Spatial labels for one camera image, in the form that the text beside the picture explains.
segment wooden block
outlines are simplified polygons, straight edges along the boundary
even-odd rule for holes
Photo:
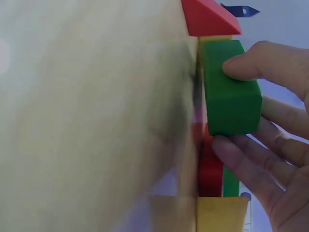
[[[202,45],[209,134],[233,136],[256,132],[262,109],[257,81],[238,81],[228,77],[222,65],[244,53],[238,40]]]
[[[214,35],[214,36],[204,36],[199,37],[199,44],[205,44],[211,41],[226,41],[226,40],[232,40],[233,35]]]
[[[191,36],[238,35],[238,20],[215,0],[182,0]]]
[[[240,182],[226,167],[224,168],[224,197],[238,197]]]
[[[242,232],[248,208],[246,197],[197,199],[197,232]]]
[[[200,197],[222,197],[223,163],[212,149],[212,140],[206,125],[203,151],[198,161],[197,183]]]

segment yellow rectangular block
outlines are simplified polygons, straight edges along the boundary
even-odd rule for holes
[[[210,41],[225,41],[225,40],[232,40],[233,35],[214,35],[214,36],[205,36],[199,37],[198,41],[201,44],[208,43]]]
[[[249,199],[203,197],[197,199],[197,232],[242,232]]]

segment red triangular block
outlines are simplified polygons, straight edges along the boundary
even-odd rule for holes
[[[214,0],[182,0],[189,35],[236,35],[241,34],[235,16]]]

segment skin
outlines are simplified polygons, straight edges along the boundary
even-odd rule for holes
[[[309,144],[290,138],[273,124],[309,140],[309,50],[262,41],[228,60],[223,70],[238,80],[267,79],[305,103],[304,110],[264,97],[253,136],[267,148],[246,135],[216,136],[212,146],[260,201],[274,232],[309,231]]]

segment building block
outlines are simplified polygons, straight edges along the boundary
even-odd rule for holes
[[[260,11],[250,7],[250,6],[224,6],[221,4],[224,8],[226,8],[233,16],[240,18],[240,17],[252,17],[253,15],[256,15],[257,13],[260,13]]]
[[[232,40],[233,35],[214,35],[214,36],[204,36],[199,37],[199,44],[205,44],[211,41],[226,41],[226,40]]]
[[[238,197],[240,182],[237,177],[224,167],[224,197]]]
[[[228,77],[223,63],[244,53],[238,40],[209,42],[201,46],[209,134],[233,136],[256,132],[262,109],[257,81]]]
[[[223,186],[223,163],[211,147],[213,137],[205,129],[205,139],[198,161],[198,194],[200,197],[221,197]]]
[[[182,0],[182,4],[189,35],[241,34],[237,18],[215,0]]]
[[[197,199],[197,232],[242,232],[247,197],[203,197]]]

